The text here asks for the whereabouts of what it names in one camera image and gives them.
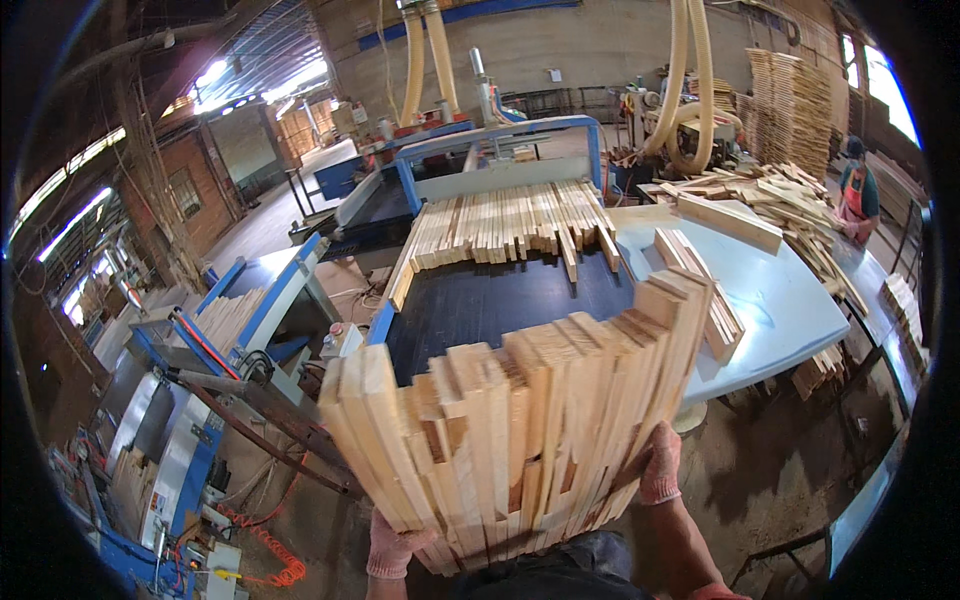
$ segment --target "dust collection hose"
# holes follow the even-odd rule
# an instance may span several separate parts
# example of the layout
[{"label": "dust collection hose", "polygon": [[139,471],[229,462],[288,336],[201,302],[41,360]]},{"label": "dust collection hose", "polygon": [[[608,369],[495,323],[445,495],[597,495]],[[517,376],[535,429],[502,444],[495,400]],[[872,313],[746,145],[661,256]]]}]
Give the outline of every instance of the dust collection hose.
[{"label": "dust collection hose", "polygon": [[410,127],[417,121],[423,92],[423,25],[416,6],[403,9],[403,24],[407,30],[407,93],[399,125]]},{"label": "dust collection hose", "polygon": [[450,46],[446,42],[444,18],[435,0],[428,0],[423,6],[423,18],[426,31],[430,34],[430,47],[433,49],[433,62],[437,66],[437,81],[440,83],[440,95],[450,106],[450,112],[457,114],[457,90],[453,86],[453,63],[450,61]]},{"label": "dust collection hose", "polygon": [[[667,153],[670,154],[674,167],[685,175],[697,175],[707,167],[713,151],[713,59],[710,55],[707,11],[703,0],[689,0],[688,3],[687,0],[672,0],[670,6],[673,33],[666,98],[663,100],[657,128],[644,144],[643,153],[650,155],[659,150],[664,141],[667,141]],[[678,109],[686,66],[687,13],[693,26],[697,49],[697,72],[701,82],[700,102]],[[677,128],[683,121],[697,113],[700,114],[700,141],[697,144],[697,154],[692,161],[687,161],[677,144]],[[723,116],[732,117],[728,113],[724,113]]]}]

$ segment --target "light blue table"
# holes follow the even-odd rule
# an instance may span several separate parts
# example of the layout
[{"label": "light blue table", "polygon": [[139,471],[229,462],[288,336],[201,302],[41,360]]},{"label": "light blue table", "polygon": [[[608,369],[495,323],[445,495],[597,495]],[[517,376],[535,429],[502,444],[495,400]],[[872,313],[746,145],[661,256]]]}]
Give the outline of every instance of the light blue table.
[{"label": "light blue table", "polygon": [[[738,201],[719,202],[750,213]],[[704,258],[744,325],[743,339],[727,365],[713,359],[704,341],[682,410],[799,365],[850,330],[833,298],[785,242],[773,255],[695,219],[630,218],[631,208],[613,209],[611,217],[617,246],[634,279],[666,268],[653,245],[654,228],[677,228]]]}]

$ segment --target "factory floor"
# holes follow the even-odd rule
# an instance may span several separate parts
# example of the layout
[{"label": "factory floor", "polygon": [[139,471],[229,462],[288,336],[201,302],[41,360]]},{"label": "factory floor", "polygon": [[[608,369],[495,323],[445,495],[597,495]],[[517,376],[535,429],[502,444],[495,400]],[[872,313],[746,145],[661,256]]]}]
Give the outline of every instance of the factory floor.
[{"label": "factory floor", "polygon": [[[608,130],[607,138],[611,145],[615,143],[612,130]],[[586,152],[586,139],[576,131],[554,133],[549,142],[540,144],[542,157],[584,156]],[[300,216],[289,188],[281,186],[267,192],[261,202],[208,256],[215,266],[220,265],[216,267],[218,273],[225,266],[228,268],[237,254],[257,256],[289,246],[286,229]],[[876,243],[886,245],[872,238],[872,244]],[[893,255],[883,252],[887,251],[881,248],[875,253],[881,264],[889,268]],[[349,260],[323,263],[317,276],[331,295],[365,285]],[[369,321],[371,311],[355,297],[343,296],[334,303],[345,319]],[[869,349],[865,336],[855,325],[846,344],[857,362]],[[755,418],[735,415],[712,400],[704,423],[684,439],[680,469],[684,503],[727,582],[749,553],[824,527],[854,496],[852,460],[844,450],[840,423],[835,412],[826,410],[831,390],[825,386],[806,402],[789,394],[789,381],[780,382],[779,392],[784,396]],[[890,376],[880,362],[845,404],[852,417],[864,419],[865,430],[856,441],[856,450],[870,465],[865,477],[902,425],[895,397]],[[760,402],[753,389],[731,395],[731,401],[734,407],[744,409],[741,414]],[[279,442],[277,432],[268,431],[267,435],[271,441]],[[228,460],[232,471],[230,494],[250,481],[269,458],[234,431],[224,436],[220,454]],[[308,458],[307,465],[312,460],[316,459]],[[278,466],[270,475],[265,492],[261,483],[252,490],[242,490],[228,504],[248,515],[264,516],[277,506],[292,479],[291,469]],[[251,598],[363,598],[369,518],[368,503],[353,503],[310,479],[300,478],[290,488],[278,515],[264,527],[302,561],[304,578],[288,588],[258,583],[245,583],[244,588]],[[660,598],[669,598],[644,509],[629,507],[608,528],[622,533],[631,545],[634,583]],[[233,543],[243,550],[240,572],[244,575],[264,578],[284,567],[250,532],[240,531]],[[818,543],[800,551],[798,558],[815,568],[823,552],[823,545]],[[760,598],[775,573],[785,569],[791,572],[790,568],[785,557],[758,564],[735,590]],[[426,573],[416,560],[411,564],[407,583],[410,597],[418,599],[444,598],[451,584],[450,580]]]}]

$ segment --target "hand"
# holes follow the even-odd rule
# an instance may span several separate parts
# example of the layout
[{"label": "hand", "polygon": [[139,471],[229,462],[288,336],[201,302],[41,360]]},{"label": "hand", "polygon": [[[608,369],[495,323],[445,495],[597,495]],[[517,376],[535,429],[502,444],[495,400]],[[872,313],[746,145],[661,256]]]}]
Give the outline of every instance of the hand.
[{"label": "hand", "polygon": [[640,504],[654,506],[680,496],[677,471],[680,469],[680,440],[670,423],[662,420],[640,450],[646,462],[640,476]]},{"label": "hand", "polygon": [[403,579],[407,576],[407,565],[414,552],[429,545],[436,538],[437,532],[432,529],[394,533],[387,519],[380,511],[373,509],[367,574],[377,579]]},{"label": "hand", "polygon": [[856,234],[860,232],[860,227],[856,223],[851,223],[850,221],[847,221],[843,224],[843,232],[844,232],[844,235],[846,235],[850,239],[853,239],[854,237],[856,237]]}]

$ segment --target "black conveyor table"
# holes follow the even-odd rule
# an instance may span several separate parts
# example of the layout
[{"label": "black conveyor table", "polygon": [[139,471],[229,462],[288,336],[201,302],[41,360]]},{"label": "black conveyor table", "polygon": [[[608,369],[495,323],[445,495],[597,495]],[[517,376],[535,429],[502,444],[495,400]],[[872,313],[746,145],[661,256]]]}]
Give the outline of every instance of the black conveyor table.
[{"label": "black conveyor table", "polygon": [[410,385],[413,375],[427,372],[427,358],[453,346],[499,348],[510,331],[578,311],[605,321],[633,306],[633,281],[626,269],[611,273],[600,249],[584,250],[577,279],[570,283],[563,261],[542,252],[521,262],[468,260],[420,271],[387,333],[397,384]]}]

